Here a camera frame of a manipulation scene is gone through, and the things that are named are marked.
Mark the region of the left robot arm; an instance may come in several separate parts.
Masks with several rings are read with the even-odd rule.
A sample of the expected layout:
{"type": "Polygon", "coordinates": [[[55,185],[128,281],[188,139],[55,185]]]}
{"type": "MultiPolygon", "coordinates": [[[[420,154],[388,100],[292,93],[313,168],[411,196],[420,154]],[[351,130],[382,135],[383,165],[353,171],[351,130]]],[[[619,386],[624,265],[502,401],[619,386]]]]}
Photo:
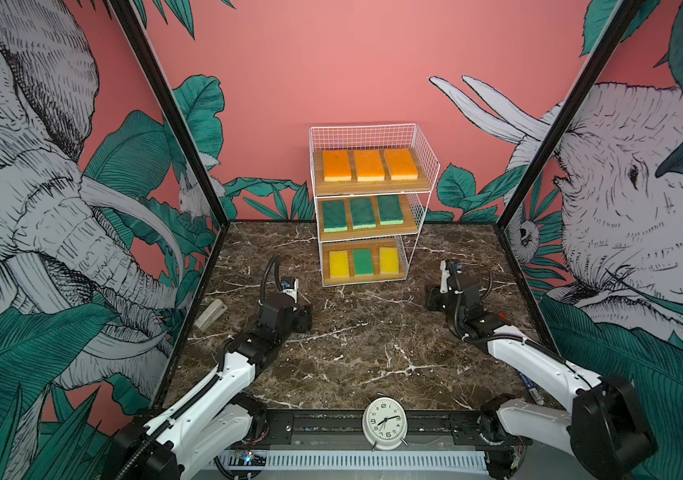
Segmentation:
{"type": "Polygon", "coordinates": [[[309,332],[312,309],[297,302],[298,281],[269,260],[251,322],[219,348],[216,365],[175,404],[115,436],[104,479],[191,479],[234,444],[265,436],[266,407],[246,388],[275,362],[293,333],[309,332]]]}

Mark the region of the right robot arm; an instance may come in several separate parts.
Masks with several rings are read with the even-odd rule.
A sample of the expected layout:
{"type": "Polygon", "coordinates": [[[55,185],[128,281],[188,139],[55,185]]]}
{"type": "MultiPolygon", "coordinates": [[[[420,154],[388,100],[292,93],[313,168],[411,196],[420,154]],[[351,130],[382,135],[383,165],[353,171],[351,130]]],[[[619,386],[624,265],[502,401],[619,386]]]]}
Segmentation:
{"type": "Polygon", "coordinates": [[[485,407],[485,438],[525,437],[573,456],[597,479],[629,479],[657,453],[657,438],[631,382],[582,368],[485,310],[485,292],[459,263],[441,263],[441,282],[427,288],[429,311],[443,312],[464,344],[505,362],[543,388],[559,409],[499,397],[485,407]]]}

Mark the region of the green sponge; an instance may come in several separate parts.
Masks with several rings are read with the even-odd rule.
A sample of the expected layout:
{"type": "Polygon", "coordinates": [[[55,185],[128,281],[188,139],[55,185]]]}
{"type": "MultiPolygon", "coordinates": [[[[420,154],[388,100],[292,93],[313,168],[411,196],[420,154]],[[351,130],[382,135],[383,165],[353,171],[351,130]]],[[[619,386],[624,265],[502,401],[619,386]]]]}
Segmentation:
{"type": "Polygon", "coordinates": [[[347,212],[343,200],[327,200],[322,206],[322,229],[325,233],[347,232],[347,212]]]}
{"type": "Polygon", "coordinates": [[[353,250],[353,267],[355,268],[355,276],[375,275],[373,252],[370,249],[353,250]]]}
{"type": "Polygon", "coordinates": [[[349,200],[349,207],[351,208],[351,220],[353,220],[353,229],[371,229],[377,227],[377,220],[375,220],[375,212],[373,211],[373,202],[368,197],[355,197],[349,200]]]}
{"type": "Polygon", "coordinates": [[[401,200],[398,195],[381,195],[377,197],[379,223],[381,225],[401,225],[405,223],[401,200]]]}

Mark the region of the orange sponge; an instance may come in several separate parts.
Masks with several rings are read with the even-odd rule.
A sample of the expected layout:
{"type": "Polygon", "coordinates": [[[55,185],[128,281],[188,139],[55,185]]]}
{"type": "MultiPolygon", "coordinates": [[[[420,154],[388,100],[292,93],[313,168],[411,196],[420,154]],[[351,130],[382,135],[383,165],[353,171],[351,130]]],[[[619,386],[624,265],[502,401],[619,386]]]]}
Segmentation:
{"type": "Polygon", "coordinates": [[[381,163],[379,150],[355,150],[355,172],[359,182],[379,182],[385,180],[385,168],[381,163]]]}
{"type": "Polygon", "coordinates": [[[413,159],[413,154],[409,149],[387,149],[385,150],[385,161],[391,180],[411,181],[419,178],[419,170],[413,159]]]}
{"type": "Polygon", "coordinates": [[[353,179],[347,150],[325,150],[322,162],[325,182],[349,182],[353,179]]]}

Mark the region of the yellow sponge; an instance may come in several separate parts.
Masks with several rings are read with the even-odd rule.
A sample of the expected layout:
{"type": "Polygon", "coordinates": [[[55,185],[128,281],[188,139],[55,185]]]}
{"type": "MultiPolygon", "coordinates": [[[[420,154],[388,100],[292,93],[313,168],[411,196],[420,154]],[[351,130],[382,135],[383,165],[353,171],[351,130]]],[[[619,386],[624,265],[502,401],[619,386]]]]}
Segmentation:
{"type": "Polygon", "coordinates": [[[329,275],[331,279],[345,279],[351,277],[349,271],[349,252],[334,250],[329,252],[329,275]]]}
{"type": "Polygon", "coordinates": [[[379,248],[379,273],[381,275],[399,275],[401,273],[399,250],[396,247],[379,248]]]}

